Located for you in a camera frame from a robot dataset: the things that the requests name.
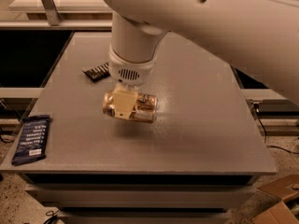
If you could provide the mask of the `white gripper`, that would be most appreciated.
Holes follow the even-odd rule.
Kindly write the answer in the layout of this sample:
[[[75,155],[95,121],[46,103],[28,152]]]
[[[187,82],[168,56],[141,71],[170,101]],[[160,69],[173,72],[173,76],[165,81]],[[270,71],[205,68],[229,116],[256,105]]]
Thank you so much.
[[[135,86],[149,80],[155,64],[156,49],[128,46],[121,50],[109,47],[109,73],[120,82],[112,92],[116,118],[129,119],[138,95]]]

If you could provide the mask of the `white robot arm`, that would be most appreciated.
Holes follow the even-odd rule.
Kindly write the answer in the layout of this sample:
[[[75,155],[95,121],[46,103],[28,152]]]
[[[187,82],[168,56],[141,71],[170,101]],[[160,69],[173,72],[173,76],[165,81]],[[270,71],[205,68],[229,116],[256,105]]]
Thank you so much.
[[[299,105],[299,5],[292,0],[104,0],[113,11],[111,75],[145,83],[173,32]]]

